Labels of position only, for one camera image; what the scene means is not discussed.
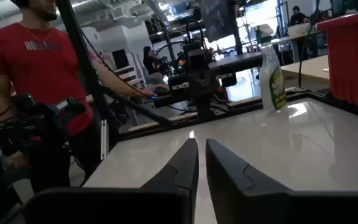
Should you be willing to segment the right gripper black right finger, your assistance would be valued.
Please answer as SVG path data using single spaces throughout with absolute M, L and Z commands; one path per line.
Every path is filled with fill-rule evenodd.
M 286 223 L 290 189 L 215 139 L 206 140 L 206 172 L 218 223 Z

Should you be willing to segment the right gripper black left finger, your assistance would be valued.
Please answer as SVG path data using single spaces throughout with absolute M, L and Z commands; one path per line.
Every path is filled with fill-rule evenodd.
M 187 139 L 164 167 L 141 186 L 153 192 L 147 206 L 158 223 L 194 223 L 199 179 L 198 144 Z

